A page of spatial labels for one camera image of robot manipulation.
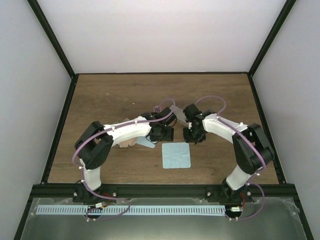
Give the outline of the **beige glasses case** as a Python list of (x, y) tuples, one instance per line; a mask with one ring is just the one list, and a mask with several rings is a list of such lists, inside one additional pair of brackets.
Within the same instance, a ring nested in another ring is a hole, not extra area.
[(118, 146), (120, 148), (128, 148), (128, 147), (134, 146), (136, 142), (137, 142), (137, 138), (131, 138), (131, 139), (119, 142)]

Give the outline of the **pink transparent sunglasses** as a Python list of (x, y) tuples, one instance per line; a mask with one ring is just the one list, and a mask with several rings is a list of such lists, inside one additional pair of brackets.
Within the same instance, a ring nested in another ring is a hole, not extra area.
[(155, 113), (160, 113), (160, 112), (162, 111), (162, 107), (161, 107), (160, 105), (157, 105), (157, 106), (155, 106), (155, 107), (153, 108), (153, 111), (154, 111)]

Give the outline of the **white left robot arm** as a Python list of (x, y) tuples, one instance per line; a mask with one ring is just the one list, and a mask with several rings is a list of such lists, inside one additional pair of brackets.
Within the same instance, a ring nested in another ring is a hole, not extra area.
[(172, 110), (161, 113), (144, 113), (134, 119), (116, 124), (102, 125), (92, 122), (75, 143), (72, 162), (79, 158), (84, 195), (89, 201), (97, 202), (102, 196), (101, 166), (105, 163), (112, 147), (138, 137), (148, 137), (153, 142), (172, 141), (174, 130), (170, 126), (176, 118)]

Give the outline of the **light blue cleaning cloth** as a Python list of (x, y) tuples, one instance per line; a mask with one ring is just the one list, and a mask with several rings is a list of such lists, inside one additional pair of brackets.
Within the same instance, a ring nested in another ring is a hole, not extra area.
[(136, 143), (147, 148), (153, 149), (155, 147), (155, 144), (153, 142), (149, 141), (147, 138), (144, 137), (137, 138)]

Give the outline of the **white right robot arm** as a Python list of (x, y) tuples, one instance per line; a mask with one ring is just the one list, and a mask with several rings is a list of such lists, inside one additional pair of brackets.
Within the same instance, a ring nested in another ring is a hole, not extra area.
[(233, 145), (236, 167), (221, 187), (223, 198), (229, 202), (236, 200), (249, 179), (275, 159), (275, 151), (259, 124), (233, 122), (212, 111), (185, 109), (183, 115), (187, 123), (183, 138), (187, 143), (201, 143), (206, 140), (206, 134), (211, 133)]

